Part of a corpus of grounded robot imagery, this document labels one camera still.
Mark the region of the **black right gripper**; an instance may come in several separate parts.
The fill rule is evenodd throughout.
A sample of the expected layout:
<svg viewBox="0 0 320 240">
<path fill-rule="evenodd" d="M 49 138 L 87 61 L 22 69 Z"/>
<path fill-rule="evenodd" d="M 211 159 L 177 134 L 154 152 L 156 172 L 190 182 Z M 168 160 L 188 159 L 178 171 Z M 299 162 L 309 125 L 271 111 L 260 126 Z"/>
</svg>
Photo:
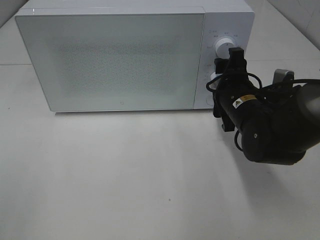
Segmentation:
<svg viewBox="0 0 320 240">
<path fill-rule="evenodd" d="M 258 90 L 249 80 L 245 51 L 241 47 L 229 49 L 229 61 L 214 60 L 215 74 L 222 74 L 214 93 L 214 115 L 222 119 L 222 129 L 241 133 L 258 131 Z"/>
</svg>

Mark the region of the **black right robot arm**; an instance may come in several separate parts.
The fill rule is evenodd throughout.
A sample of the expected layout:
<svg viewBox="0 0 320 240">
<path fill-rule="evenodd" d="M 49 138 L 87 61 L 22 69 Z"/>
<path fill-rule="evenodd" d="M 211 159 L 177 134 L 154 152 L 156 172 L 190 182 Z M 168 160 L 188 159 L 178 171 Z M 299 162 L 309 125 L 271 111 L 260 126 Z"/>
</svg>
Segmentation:
<svg viewBox="0 0 320 240">
<path fill-rule="evenodd" d="M 216 77 L 206 84 L 213 115 L 252 162 L 294 165 L 320 142 L 320 82 L 295 79 L 277 69 L 268 86 L 253 85 L 244 50 L 232 47 L 227 59 L 214 61 Z"/>
</svg>

